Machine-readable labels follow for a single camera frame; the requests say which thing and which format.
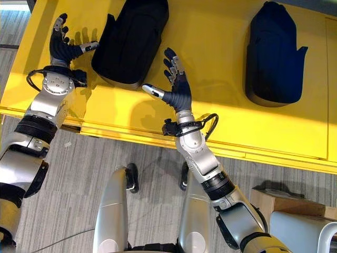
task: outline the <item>robot forearm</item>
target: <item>robot forearm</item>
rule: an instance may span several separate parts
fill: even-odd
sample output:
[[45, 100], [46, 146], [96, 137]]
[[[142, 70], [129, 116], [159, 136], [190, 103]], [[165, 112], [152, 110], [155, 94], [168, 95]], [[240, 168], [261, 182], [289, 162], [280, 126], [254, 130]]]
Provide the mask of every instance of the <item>robot forearm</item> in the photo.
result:
[[[57, 92], [62, 93], [61, 82], [68, 86], [68, 91], [52, 94], [57, 85]], [[0, 237], [9, 243], [13, 243], [16, 235], [23, 198], [37, 193], [46, 176], [48, 163], [43, 159], [67, 115], [75, 89], [72, 84], [71, 79], [61, 74], [47, 74], [43, 89], [3, 145], [0, 154]]]
[[[176, 114], [177, 124], [183, 133], [196, 127], [183, 127], [194, 122], [190, 110]], [[287, 252], [287, 248], [267, 233], [266, 224], [238, 186], [235, 186], [207, 147], [205, 137], [194, 131], [176, 138], [176, 147], [184, 156], [196, 180], [202, 185], [211, 199], [212, 206], [219, 216], [217, 224], [227, 243], [242, 252]]]

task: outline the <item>black rubber sleeve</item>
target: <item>black rubber sleeve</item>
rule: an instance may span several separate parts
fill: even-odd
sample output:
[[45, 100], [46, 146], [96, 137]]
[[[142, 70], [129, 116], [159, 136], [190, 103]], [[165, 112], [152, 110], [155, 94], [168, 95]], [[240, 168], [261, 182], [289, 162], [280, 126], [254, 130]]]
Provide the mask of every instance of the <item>black rubber sleeve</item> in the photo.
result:
[[190, 85], [187, 82], [185, 74], [177, 76], [176, 84], [172, 92], [165, 92], [163, 101], [172, 106], [176, 113], [191, 110], [192, 95]]
[[61, 33], [53, 31], [51, 41], [49, 43], [49, 51], [52, 57], [62, 60], [68, 64], [70, 61], [83, 54], [80, 46], [68, 45], [62, 41]]
[[203, 182], [202, 187], [211, 200], [221, 199], [235, 189], [235, 185], [224, 172]]
[[28, 115], [23, 117], [14, 131], [28, 134], [50, 144], [55, 136], [57, 127], [44, 118]]

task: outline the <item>black shoe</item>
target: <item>black shoe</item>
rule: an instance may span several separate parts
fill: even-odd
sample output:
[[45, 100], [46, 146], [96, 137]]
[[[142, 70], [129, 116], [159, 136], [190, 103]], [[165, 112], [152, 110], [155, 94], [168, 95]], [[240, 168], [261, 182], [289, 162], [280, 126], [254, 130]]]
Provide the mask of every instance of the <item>black shoe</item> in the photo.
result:
[[182, 189], [183, 191], [186, 191], [188, 172], [189, 172], [189, 167], [187, 165], [187, 162], [184, 162], [183, 166], [181, 167], [181, 176], [180, 176], [180, 184], [179, 184], [180, 189]]
[[125, 169], [125, 175], [126, 189], [132, 193], [137, 193], [139, 191], [137, 166], [134, 163], [128, 164]]

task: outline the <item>black cable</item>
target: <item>black cable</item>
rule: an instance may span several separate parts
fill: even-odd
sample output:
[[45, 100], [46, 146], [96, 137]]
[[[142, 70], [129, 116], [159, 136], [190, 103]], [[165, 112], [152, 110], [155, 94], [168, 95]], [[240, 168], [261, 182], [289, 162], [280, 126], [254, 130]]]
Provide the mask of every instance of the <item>black cable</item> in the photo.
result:
[[207, 141], [208, 140], [208, 138], [211, 136], [211, 134], [213, 133], [213, 131], [214, 131], [214, 129], [216, 128], [216, 125], [217, 125], [217, 123], [218, 123], [218, 121], [219, 121], [219, 115], [217, 115], [216, 113], [212, 113], [211, 115], [209, 115], [208, 117], [210, 117], [210, 119], [212, 119], [212, 118], [215, 118], [214, 119], [214, 121], [213, 121], [213, 123], [212, 123], [212, 125], [211, 125], [211, 127], [210, 127], [210, 129], [209, 129], [209, 131], [208, 132], [206, 132], [206, 136], [205, 136], [205, 140]]
[[196, 131], [199, 131], [201, 129], [203, 129], [206, 125], [206, 123], [211, 120], [212, 118], [215, 118], [215, 120], [213, 121], [209, 131], [206, 133], [206, 136], [205, 136], [205, 140], [207, 141], [207, 139], [210, 137], [210, 135], [212, 134], [212, 132], [214, 131], [218, 121], [219, 121], [219, 116], [216, 114], [216, 113], [212, 113], [210, 114], [209, 116], [207, 116], [205, 119], [201, 120], [201, 121], [196, 121], [196, 122], [199, 122], [201, 123], [202, 125], [198, 128], [195, 128], [191, 131], [188, 131], [188, 132], [185, 132], [185, 133], [180, 133], [180, 134], [177, 134], [176, 136], [177, 137], [181, 137], [181, 136], [184, 136], [184, 135], [187, 135], [189, 133], [193, 133], [193, 132], [196, 132]]
[[31, 253], [39, 252], [39, 251], [41, 251], [41, 250], [44, 250], [44, 249], [49, 248], [49, 247], [51, 247], [51, 246], [54, 246], [55, 244], [57, 244], [57, 243], [59, 243], [59, 242], [65, 241], [65, 240], [67, 240], [67, 239], [70, 239], [70, 238], [72, 238], [72, 237], [78, 236], [78, 235], [80, 235], [80, 234], [82, 234], [82, 233], [86, 233], [86, 232], [89, 232], [89, 231], [92, 231], [92, 230], [95, 230], [95, 229], [92, 228], [92, 229], [89, 229], [89, 230], [85, 230], [85, 231], [76, 233], [76, 234], [74, 234], [74, 235], [72, 235], [72, 236], [68, 236], [68, 237], [66, 237], [66, 238], [63, 238], [63, 239], [60, 240], [60, 241], [54, 242], [53, 244], [50, 244], [50, 245], [48, 245], [48, 246], [46, 246], [46, 247], [43, 247], [43, 248], [38, 249], [38, 250], [36, 250], [36, 251], [32, 251]]
[[[37, 73], [39, 73], [39, 74], [47, 74], [47, 73], [51, 73], [51, 74], [60, 74], [60, 73], [58, 73], [58, 72], [56, 72], [56, 71], [51, 71], [51, 70], [33, 70], [33, 71], [30, 71], [29, 73], [28, 73], [28, 75], [27, 75], [27, 77], [26, 77], [26, 81], [27, 81], [27, 83], [32, 87], [32, 88], [34, 88], [34, 89], [36, 89], [37, 91], [41, 91], [35, 84], [34, 84], [34, 82], [33, 82], [33, 80], [32, 80], [32, 76], [33, 75], [35, 75], [35, 74], [37, 74]], [[83, 82], [81, 82], [80, 80], [78, 80], [78, 79], [76, 79], [76, 78], [74, 78], [74, 77], [72, 77], [72, 76], [69, 76], [69, 75], [65, 75], [66, 77], [68, 77], [68, 78], [70, 78], [70, 79], [72, 79], [74, 82], [78, 82], [78, 83], [80, 83], [80, 84], [85, 84], [85, 83], [83, 83]]]

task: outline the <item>white container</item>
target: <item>white container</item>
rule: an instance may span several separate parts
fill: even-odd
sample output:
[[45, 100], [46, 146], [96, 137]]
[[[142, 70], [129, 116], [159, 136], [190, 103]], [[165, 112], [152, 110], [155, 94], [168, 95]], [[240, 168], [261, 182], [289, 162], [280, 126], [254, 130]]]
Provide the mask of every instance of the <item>white container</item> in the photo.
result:
[[329, 253], [337, 221], [320, 217], [292, 215], [275, 211], [270, 219], [270, 234], [293, 253]]

